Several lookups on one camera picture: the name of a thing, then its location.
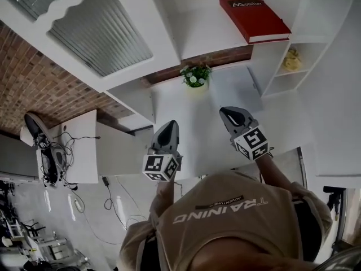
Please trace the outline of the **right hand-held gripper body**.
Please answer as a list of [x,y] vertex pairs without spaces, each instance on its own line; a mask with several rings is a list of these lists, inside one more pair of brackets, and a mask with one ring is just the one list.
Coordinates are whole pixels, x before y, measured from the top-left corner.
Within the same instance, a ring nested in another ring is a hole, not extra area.
[[230,134],[231,145],[248,160],[257,160],[270,152],[265,131],[257,120],[251,120],[249,124],[231,120]]

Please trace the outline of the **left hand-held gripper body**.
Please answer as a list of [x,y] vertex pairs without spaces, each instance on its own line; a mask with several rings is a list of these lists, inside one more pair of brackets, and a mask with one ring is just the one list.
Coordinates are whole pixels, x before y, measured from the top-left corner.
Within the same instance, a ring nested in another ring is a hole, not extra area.
[[149,148],[143,157],[142,173],[151,181],[174,181],[177,171],[181,170],[183,156],[178,152]]

